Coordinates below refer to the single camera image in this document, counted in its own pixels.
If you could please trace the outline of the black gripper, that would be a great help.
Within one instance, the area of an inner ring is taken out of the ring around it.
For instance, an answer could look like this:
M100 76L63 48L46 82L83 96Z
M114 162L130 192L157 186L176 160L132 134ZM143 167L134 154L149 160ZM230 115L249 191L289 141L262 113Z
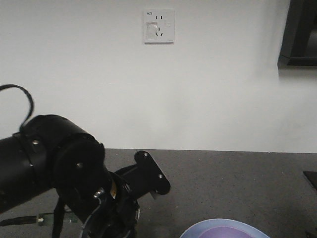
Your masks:
M140 216L138 199L147 193L166 195L171 184L147 151L134 155L135 164L111 173L110 191L99 188L98 206L86 219L82 238L135 238Z

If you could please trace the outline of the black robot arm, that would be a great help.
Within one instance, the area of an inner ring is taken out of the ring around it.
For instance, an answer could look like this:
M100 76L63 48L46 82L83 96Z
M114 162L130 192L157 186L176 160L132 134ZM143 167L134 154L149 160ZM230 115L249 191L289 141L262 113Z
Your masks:
M110 172L105 148L92 135L57 115L37 116L0 142L0 210L6 212L55 189L52 236L60 236L65 208L82 222L82 238L133 238L147 193L171 185L147 151L133 165Z

